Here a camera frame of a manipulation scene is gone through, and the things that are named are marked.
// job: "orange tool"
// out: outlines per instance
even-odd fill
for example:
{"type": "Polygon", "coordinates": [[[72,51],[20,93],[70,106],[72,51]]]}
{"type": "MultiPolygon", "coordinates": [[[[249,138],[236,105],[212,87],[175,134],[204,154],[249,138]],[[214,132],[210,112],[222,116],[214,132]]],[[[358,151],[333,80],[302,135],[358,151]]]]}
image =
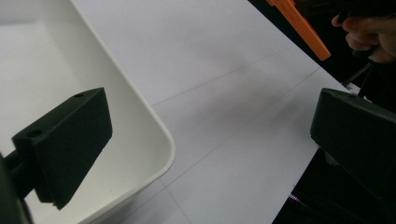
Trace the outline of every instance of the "orange tool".
{"type": "Polygon", "coordinates": [[[328,59],[331,54],[321,41],[318,34],[312,28],[311,24],[295,8],[292,0],[267,0],[273,7],[275,6],[282,15],[288,20],[291,26],[311,48],[321,61],[328,59]]]}

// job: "screw hole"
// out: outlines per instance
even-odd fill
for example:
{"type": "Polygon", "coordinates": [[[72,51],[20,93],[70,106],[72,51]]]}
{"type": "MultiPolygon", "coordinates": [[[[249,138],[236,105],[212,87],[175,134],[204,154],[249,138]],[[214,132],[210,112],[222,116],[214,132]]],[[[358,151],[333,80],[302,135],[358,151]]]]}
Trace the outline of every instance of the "screw hole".
{"type": "Polygon", "coordinates": [[[40,130],[34,130],[34,131],[29,132],[29,133],[27,134],[27,136],[28,136],[28,137],[31,137],[31,138],[35,138],[35,137],[39,136],[39,135],[42,134],[42,133],[43,133],[43,132],[41,132],[40,130]]]}

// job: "white table surface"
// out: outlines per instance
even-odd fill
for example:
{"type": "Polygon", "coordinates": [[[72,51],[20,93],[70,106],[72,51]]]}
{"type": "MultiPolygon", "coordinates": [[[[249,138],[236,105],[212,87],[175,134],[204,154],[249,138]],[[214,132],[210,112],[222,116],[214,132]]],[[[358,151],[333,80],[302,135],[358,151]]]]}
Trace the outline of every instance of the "white table surface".
{"type": "Polygon", "coordinates": [[[174,136],[172,168],[105,223],[271,223],[342,86],[247,0],[73,0],[174,136]]]}

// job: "human hand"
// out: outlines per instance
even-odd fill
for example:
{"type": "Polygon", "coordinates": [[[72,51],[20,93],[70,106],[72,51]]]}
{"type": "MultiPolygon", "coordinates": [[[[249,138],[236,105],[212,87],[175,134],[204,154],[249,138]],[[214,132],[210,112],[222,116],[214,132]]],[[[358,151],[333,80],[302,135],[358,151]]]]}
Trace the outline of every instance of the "human hand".
{"type": "Polygon", "coordinates": [[[348,32],[346,42],[355,50],[375,48],[369,57],[375,63],[396,62],[396,16],[385,17],[349,17],[338,22],[338,16],[332,19],[332,25],[343,27],[348,32]]]}

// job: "white tray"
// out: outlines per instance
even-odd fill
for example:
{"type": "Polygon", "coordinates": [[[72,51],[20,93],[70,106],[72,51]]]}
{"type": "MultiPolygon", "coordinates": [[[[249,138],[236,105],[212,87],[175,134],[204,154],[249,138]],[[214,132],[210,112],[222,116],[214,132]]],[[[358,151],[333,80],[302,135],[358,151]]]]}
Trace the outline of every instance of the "white tray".
{"type": "Polygon", "coordinates": [[[98,222],[163,175],[173,140],[67,0],[0,0],[0,151],[68,97],[105,87],[113,137],[71,202],[58,211],[26,198],[35,223],[98,222]]]}

